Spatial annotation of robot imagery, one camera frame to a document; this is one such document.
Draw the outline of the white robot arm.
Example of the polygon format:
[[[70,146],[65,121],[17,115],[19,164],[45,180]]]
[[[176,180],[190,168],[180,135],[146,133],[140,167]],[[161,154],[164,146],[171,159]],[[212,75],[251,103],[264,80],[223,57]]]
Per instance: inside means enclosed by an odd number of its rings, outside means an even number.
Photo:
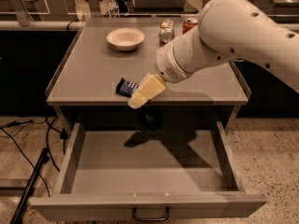
[[[208,67],[244,59],[299,91],[299,34],[272,21],[247,0],[210,0],[191,30],[156,52],[128,105],[137,109],[166,89]]]

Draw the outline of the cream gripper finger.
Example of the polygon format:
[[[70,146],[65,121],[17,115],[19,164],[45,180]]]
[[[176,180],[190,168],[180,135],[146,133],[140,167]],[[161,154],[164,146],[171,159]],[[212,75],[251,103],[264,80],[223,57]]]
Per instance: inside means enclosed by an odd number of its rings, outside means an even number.
[[[166,82],[159,75],[146,74],[133,92],[128,105],[133,109],[138,109],[165,89]]]

